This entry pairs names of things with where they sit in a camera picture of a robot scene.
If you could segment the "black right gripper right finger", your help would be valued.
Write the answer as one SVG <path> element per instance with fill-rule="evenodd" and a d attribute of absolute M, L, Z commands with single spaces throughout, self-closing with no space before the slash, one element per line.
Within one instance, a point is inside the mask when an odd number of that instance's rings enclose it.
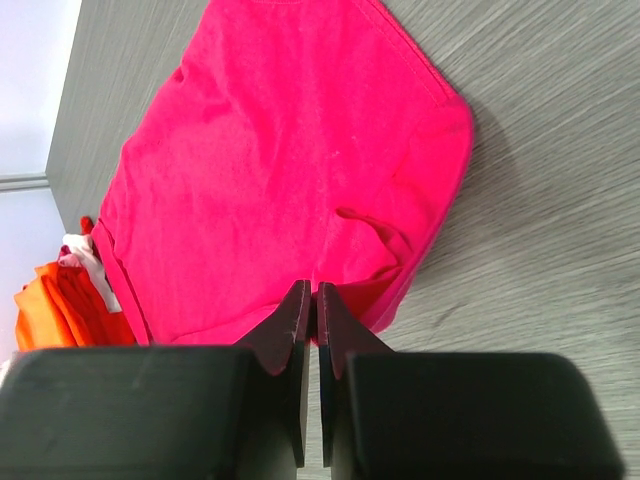
<path fill-rule="evenodd" d="M 551 353 L 397 352 L 317 294 L 323 462 L 335 479 L 620 479 L 592 389 Z"/>

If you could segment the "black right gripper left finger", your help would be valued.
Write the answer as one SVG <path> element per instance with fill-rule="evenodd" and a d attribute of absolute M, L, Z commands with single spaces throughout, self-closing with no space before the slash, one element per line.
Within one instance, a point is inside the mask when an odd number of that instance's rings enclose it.
<path fill-rule="evenodd" d="M 43 349 L 1 386 L 5 479 L 293 479 L 311 287 L 230 346 Z"/>

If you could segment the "pink t shirt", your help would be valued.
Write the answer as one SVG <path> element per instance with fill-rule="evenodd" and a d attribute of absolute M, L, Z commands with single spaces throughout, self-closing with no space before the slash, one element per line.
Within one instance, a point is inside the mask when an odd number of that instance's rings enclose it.
<path fill-rule="evenodd" d="M 388 327 L 456 197 L 472 113 L 377 1 L 213 1 L 92 236 L 137 342 L 231 344 L 290 287 Z"/>

